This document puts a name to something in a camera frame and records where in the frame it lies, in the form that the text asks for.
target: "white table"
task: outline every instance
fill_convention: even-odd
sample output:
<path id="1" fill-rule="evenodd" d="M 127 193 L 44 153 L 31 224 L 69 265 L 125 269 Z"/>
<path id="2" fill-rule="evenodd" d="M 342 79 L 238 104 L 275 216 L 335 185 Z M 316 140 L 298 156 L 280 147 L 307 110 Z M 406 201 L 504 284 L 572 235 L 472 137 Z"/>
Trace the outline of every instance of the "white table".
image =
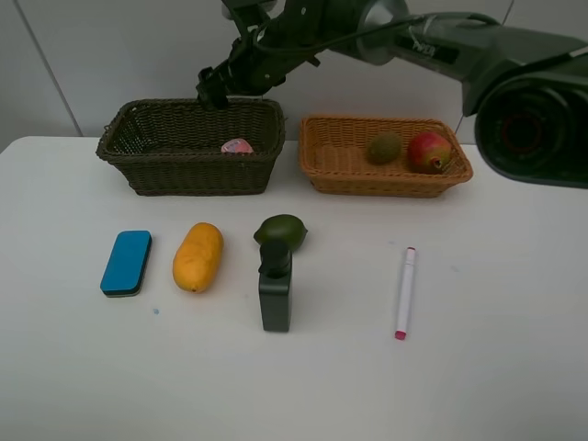
<path id="1" fill-rule="evenodd" d="M 0 438 L 588 439 L 588 191 L 508 181 L 467 147 L 474 179 L 439 199 L 325 196 L 295 147 L 264 195 L 237 198 L 138 197 L 96 139 L 26 138 L 2 153 Z M 252 234 L 279 213 L 310 234 L 291 332 L 266 334 Z M 199 221 L 226 251 L 195 297 L 171 262 Z M 127 229 L 153 234 L 143 289 L 107 299 L 100 279 Z"/>

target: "white wall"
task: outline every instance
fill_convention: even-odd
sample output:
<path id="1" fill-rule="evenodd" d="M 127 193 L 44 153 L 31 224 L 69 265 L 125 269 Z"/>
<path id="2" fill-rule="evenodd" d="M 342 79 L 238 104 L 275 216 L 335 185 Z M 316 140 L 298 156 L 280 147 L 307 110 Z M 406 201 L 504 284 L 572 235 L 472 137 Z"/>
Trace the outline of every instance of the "white wall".
<path id="1" fill-rule="evenodd" d="M 19 3 L 73 116 L 87 136 L 100 135 L 120 106 L 132 99 L 195 96 L 198 71 L 222 61 L 237 36 L 233 23 L 221 18 L 220 0 Z M 284 0 L 279 2 L 278 10 L 283 3 Z M 0 32 L 10 33 L 10 39 L 0 41 L 0 49 L 4 52 L 12 48 L 13 35 L 18 34 L 28 44 L 22 54 L 28 54 L 36 63 L 36 67 L 25 70 L 28 86 L 24 90 L 6 86 L 19 79 L 17 72 L 21 71 L 14 62 L 4 63 L 3 54 L 0 115 L 10 114 L 12 118 L 3 117 L 10 121 L 4 125 L 20 128 L 12 130 L 20 134 L 74 134 L 72 122 L 50 77 L 43 72 L 12 3 L 0 0 L 0 5 L 2 12 L 10 9 L 8 12 L 14 16 L 0 14 L 0 20 L 6 22 Z M 409 0 L 409 5 L 416 13 L 471 10 L 500 20 L 506 19 L 512 6 L 506 19 L 510 26 L 572 34 L 588 40 L 588 30 L 584 30 L 588 17 L 586 0 Z M 460 86 L 452 80 L 400 60 L 374 67 L 330 52 L 319 58 L 319 69 L 301 66 L 288 76 L 284 85 L 268 94 L 286 111 L 290 139 L 298 135 L 300 118 L 310 113 L 437 118 L 454 129 L 459 126 Z M 351 87 L 368 77 L 370 81 L 363 86 Z M 463 142 L 474 141 L 473 122 L 474 118 L 464 119 L 459 127 L 458 135 Z"/>
<path id="2" fill-rule="evenodd" d="M 76 134 L 15 5 L 0 0 L 0 152 L 27 135 Z"/>

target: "mango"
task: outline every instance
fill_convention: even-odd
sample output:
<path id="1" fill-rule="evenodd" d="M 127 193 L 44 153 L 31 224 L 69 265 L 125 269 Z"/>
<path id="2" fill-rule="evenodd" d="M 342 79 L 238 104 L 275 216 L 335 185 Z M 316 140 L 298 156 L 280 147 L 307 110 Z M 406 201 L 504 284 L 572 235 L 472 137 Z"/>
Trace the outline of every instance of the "mango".
<path id="1" fill-rule="evenodd" d="M 175 253 L 175 283 L 184 291 L 204 292 L 217 275 L 223 246 L 217 227 L 209 223 L 194 225 Z"/>

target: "marker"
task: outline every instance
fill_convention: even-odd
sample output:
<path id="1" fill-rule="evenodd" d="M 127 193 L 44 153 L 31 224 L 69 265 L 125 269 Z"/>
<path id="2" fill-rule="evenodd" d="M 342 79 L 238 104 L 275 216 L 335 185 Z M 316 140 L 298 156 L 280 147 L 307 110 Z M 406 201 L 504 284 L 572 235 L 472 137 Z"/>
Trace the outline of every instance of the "marker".
<path id="1" fill-rule="evenodd" d="M 406 260 L 402 272 L 401 299 L 398 305 L 398 320 L 396 322 L 397 340 L 404 340 L 408 330 L 408 318 L 411 314 L 411 299 L 413 297 L 414 259 L 416 250 L 412 247 L 406 250 Z"/>

